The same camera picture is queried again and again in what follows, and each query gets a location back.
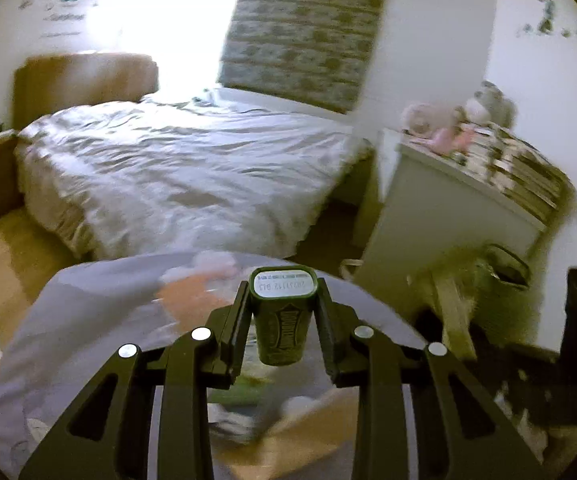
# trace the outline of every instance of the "toy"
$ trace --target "toy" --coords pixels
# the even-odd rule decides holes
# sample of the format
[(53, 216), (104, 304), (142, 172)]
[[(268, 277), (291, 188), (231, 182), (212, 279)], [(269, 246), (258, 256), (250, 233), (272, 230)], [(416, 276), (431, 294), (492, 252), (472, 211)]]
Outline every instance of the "toy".
[(461, 106), (453, 110), (453, 124), (435, 130), (430, 139), (413, 139), (414, 144), (422, 144), (437, 155), (450, 155), (458, 150), (464, 152), (469, 146), (472, 132), (463, 130), (462, 124), (466, 119), (465, 110)]
[(464, 105), (470, 123), (488, 126), (489, 123), (509, 127), (513, 121), (513, 103), (490, 81), (482, 81), (480, 89)]
[(428, 139), (434, 131), (433, 122), (436, 114), (433, 105), (428, 103), (411, 103), (402, 112), (402, 131), (413, 137)]

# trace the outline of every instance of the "pink plush toy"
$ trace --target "pink plush toy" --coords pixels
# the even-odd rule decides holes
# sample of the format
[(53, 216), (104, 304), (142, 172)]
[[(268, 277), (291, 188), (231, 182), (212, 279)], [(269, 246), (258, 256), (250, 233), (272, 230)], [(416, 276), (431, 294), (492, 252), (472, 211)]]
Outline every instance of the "pink plush toy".
[(461, 127), (465, 118), (464, 108), (458, 106), (453, 112), (453, 126), (435, 130), (430, 139), (413, 139), (411, 142), (422, 144), (441, 156), (450, 155), (456, 150), (465, 153), (473, 139), (473, 130), (463, 130)]
[(428, 103), (411, 103), (402, 111), (402, 131), (413, 137), (428, 139), (437, 126), (437, 110)]

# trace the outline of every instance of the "white duvet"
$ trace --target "white duvet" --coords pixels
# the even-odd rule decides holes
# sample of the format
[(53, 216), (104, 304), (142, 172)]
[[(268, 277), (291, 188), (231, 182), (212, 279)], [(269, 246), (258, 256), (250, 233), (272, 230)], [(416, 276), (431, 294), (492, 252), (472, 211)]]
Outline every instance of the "white duvet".
[[(112, 102), (38, 119), (18, 148), (27, 207), (73, 251), (97, 258), (289, 256), (368, 147), (336, 121), (241, 109)], [(29, 189), (32, 175), (41, 189)]]

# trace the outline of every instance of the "can label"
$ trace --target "can label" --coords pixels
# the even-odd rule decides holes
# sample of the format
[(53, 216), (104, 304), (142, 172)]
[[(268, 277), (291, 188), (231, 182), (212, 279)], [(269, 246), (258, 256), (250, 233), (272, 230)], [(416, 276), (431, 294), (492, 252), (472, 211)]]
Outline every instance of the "can label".
[(278, 320), (278, 338), (275, 348), (290, 350), (297, 346), (297, 324), (302, 311), (293, 304), (288, 304), (276, 312)]
[(265, 270), (257, 274), (252, 289), (261, 298), (291, 298), (313, 294), (317, 284), (300, 269)]

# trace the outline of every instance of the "gray blanket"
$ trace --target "gray blanket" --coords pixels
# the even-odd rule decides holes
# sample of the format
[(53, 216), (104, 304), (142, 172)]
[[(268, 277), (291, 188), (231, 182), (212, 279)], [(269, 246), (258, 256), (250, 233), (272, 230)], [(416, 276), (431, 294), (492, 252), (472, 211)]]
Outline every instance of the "gray blanket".
[[(234, 256), (242, 272), (283, 263), (251, 254)], [(195, 260), (194, 253), (171, 253), (82, 264), (62, 270), (48, 283), (0, 362), (0, 468), (10, 478), (17, 478), (36, 448), (38, 424), (50, 427), (122, 344), (133, 342), (148, 350), (177, 338), (171, 317), (153, 301), (154, 295), (167, 270), (192, 267)], [(325, 277), (334, 301), (355, 308), (361, 319), (395, 342), (424, 347), (424, 340), (389, 307), (357, 286), (319, 274)], [(282, 375), (287, 396), (316, 397), (331, 387), (313, 326), (305, 358), (282, 368)], [(151, 446), (156, 449), (156, 427)], [(349, 442), (287, 478), (350, 478), (352, 449)], [(150, 467), (149, 478), (155, 479), (154, 465)], [(218, 480), (233, 478), (216, 460), (214, 469)]]

